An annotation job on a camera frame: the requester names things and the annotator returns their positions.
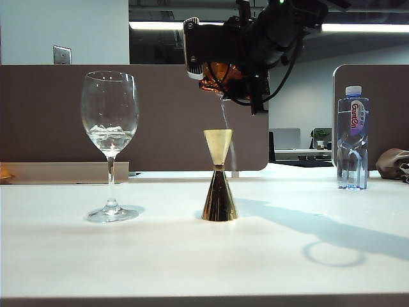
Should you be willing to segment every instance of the glass base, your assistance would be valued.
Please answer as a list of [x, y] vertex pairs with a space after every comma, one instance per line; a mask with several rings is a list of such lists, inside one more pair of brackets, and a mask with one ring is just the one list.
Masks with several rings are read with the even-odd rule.
[[139, 213], [136, 210], [123, 209], [119, 206], [111, 209], [104, 207], [102, 209], [91, 211], [85, 219], [94, 223], [110, 223], [133, 219], [138, 215]]

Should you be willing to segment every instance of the bag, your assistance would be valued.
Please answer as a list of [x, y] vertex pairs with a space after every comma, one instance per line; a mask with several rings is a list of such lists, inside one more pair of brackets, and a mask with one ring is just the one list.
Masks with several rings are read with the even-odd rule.
[[381, 154], [375, 167], [382, 178], [395, 179], [401, 178], [406, 173], [404, 171], [405, 165], [403, 165], [406, 163], [409, 163], [409, 151], [391, 148]]

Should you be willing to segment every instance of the jigger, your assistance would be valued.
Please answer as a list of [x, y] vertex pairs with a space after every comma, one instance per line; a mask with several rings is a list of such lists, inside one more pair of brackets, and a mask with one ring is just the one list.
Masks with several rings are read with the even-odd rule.
[[203, 132], [212, 157], [214, 172], [202, 219], [216, 222], [231, 221], [238, 216], [229, 183], [224, 173], [224, 161], [228, 154], [233, 130], [213, 129], [204, 130]]

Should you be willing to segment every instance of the bottle label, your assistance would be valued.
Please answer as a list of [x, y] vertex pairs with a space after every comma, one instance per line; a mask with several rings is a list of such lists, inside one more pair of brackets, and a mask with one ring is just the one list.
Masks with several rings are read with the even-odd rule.
[[364, 104], [359, 100], [351, 102], [351, 135], [355, 136], [364, 128], [366, 112]]

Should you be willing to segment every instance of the black robotic arm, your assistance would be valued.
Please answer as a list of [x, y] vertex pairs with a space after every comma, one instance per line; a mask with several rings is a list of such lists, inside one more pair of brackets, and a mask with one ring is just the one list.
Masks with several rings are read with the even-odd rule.
[[[236, 0], [240, 15], [222, 26], [199, 24], [196, 17], [187, 19], [183, 32], [189, 77], [200, 80], [203, 90], [249, 105], [253, 115], [264, 111], [263, 103], [278, 93], [291, 72], [307, 29], [321, 27], [327, 3], [349, 7], [343, 0], [270, 0], [255, 19], [249, 1]], [[271, 94], [268, 71], [279, 62], [289, 67]]]

